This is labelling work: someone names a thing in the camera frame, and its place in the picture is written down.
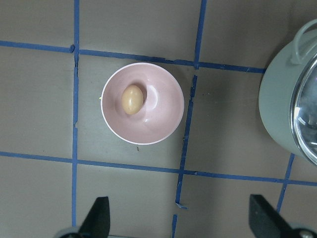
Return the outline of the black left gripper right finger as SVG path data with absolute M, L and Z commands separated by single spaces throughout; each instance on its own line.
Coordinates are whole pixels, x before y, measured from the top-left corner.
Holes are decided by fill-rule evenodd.
M 256 238 L 297 237 L 297 231 L 259 194 L 249 197 L 249 227 Z

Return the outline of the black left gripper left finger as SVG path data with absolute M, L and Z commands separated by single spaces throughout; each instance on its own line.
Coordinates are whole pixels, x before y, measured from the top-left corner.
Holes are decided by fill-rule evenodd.
M 82 223 L 78 233 L 82 238 L 107 238 L 110 231 L 108 197 L 98 197 Z

